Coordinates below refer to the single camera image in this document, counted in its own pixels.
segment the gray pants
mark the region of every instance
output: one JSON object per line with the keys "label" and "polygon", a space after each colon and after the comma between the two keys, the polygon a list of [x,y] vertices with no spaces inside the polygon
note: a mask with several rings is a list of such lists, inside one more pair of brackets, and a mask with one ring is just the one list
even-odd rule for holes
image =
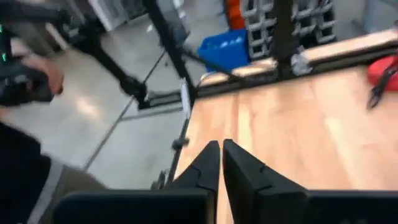
{"label": "gray pants", "polygon": [[97,190],[106,190],[106,187],[98,182],[91,174],[64,166],[59,183],[53,194],[53,199],[44,213],[41,223],[53,223],[53,210],[62,197],[73,192]]}

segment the hand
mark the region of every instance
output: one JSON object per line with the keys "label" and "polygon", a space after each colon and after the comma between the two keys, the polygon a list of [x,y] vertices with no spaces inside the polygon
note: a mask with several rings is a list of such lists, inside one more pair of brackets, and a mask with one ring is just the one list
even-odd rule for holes
{"label": "hand", "polygon": [[28,55],[22,59],[22,63],[30,68],[44,72],[49,78],[49,86],[54,95],[63,91],[63,72],[51,60],[38,55]]}

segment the concrete floor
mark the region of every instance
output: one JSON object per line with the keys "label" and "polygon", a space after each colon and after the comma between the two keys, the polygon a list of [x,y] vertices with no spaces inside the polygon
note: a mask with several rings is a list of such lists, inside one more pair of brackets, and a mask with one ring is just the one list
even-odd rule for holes
{"label": "concrete floor", "polygon": [[[185,3],[192,31],[187,42],[195,48],[206,36],[223,32],[216,7],[210,2],[213,1]],[[361,15],[362,1],[335,2],[338,38],[358,36],[350,21]],[[157,45],[157,34],[147,33],[149,24],[147,19],[140,19],[103,37],[105,50],[126,71],[140,79],[147,75],[162,53]],[[129,104],[130,99],[120,92],[107,71],[92,58],[72,50],[56,55],[54,60],[65,71],[64,94],[50,105],[33,104],[12,109],[4,119],[41,139],[44,152],[67,164],[87,168],[111,188],[148,188],[159,172],[171,165],[174,152],[170,146],[182,128],[182,113],[124,121],[115,126],[121,113],[129,116],[138,112],[136,104]],[[179,86],[173,67],[165,67],[163,62],[148,82],[151,90],[167,91]],[[187,67],[196,82],[205,72],[194,62],[188,62]]]}

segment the wooden tabletop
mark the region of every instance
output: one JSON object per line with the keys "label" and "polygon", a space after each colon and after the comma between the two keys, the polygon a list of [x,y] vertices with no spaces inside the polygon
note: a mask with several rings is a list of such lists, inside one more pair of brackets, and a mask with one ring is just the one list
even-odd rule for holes
{"label": "wooden tabletop", "polygon": [[[305,55],[315,59],[396,39],[388,30]],[[250,75],[272,66],[265,60],[235,73]],[[353,67],[198,100],[175,178],[209,141],[222,146],[231,138],[308,189],[398,190],[398,97],[386,93],[377,108],[367,111],[371,87],[365,73],[366,67]],[[203,83],[222,79],[216,75]],[[233,223],[222,170],[217,219]]]}

